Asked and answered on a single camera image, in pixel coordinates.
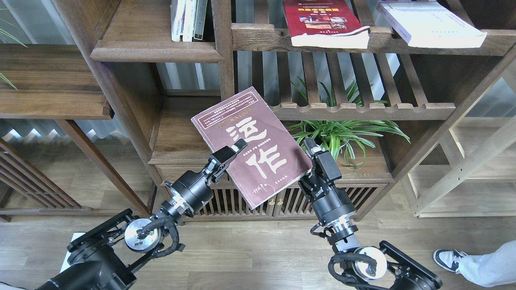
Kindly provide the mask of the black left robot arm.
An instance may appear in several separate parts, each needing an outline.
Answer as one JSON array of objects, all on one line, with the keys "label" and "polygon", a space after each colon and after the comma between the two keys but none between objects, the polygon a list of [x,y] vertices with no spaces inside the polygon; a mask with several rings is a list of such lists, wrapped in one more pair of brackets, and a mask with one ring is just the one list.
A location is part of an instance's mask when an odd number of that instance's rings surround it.
[{"label": "black left robot arm", "polygon": [[41,290],[127,290],[135,273],[151,259],[182,251],[177,225],[193,217],[214,196],[230,162],[247,143],[239,139],[214,152],[199,172],[187,171],[174,183],[166,182],[173,197],[149,218],[133,216],[130,209],[108,219],[72,241],[67,250],[69,268],[49,279]]}]

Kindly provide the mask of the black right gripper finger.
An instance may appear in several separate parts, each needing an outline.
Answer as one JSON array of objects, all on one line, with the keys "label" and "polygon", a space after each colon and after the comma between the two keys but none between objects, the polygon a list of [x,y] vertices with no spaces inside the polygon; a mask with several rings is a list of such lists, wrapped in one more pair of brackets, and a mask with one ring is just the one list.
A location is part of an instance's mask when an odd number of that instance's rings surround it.
[{"label": "black right gripper finger", "polygon": [[323,149],[315,143],[315,140],[312,138],[304,138],[303,144],[306,147],[306,154],[307,155],[317,155],[320,152],[323,151]]}]

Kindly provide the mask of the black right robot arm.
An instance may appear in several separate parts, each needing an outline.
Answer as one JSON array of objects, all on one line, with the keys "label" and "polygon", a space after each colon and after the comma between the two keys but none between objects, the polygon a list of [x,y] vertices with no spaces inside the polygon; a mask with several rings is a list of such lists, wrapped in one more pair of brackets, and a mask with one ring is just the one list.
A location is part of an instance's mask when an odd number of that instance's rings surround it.
[{"label": "black right robot arm", "polygon": [[372,282],[391,272],[392,290],[437,290],[441,279],[411,257],[382,241],[378,247],[361,246],[355,237],[358,228],[350,221],[356,209],[345,191],[334,184],[341,178],[332,154],[311,138],[304,139],[312,171],[299,180],[304,196],[310,202],[319,222],[311,234],[326,239],[334,255],[328,263],[330,275],[358,290],[379,289]]}]

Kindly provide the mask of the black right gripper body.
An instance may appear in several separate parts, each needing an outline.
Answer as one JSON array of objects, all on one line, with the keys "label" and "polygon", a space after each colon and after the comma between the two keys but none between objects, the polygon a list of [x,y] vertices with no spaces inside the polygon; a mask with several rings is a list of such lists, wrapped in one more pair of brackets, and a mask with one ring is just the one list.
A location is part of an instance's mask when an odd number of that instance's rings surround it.
[{"label": "black right gripper body", "polygon": [[341,178],[336,162],[328,151],[307,151],[312,170],[299,180],[299,186],[310,202],[322,226],[351,228],[350,216],[356,209],[345,191],[337,188]]}]

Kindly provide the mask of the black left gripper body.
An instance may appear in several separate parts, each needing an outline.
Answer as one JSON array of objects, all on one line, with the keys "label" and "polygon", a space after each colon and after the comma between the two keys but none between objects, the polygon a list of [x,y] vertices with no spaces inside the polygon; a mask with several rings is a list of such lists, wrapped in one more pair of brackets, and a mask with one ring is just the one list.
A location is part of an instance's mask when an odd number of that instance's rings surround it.
[{"label": "black left gripper body", "polygon": [[208,158],[200,172],[186,171],[174,183],[165,182],[173,197],[163,202],[163,213],[173,218],[193,217],[213,197],[210,184],[217,183],[231,161],[238,155],[238,147],[223,147]]}]

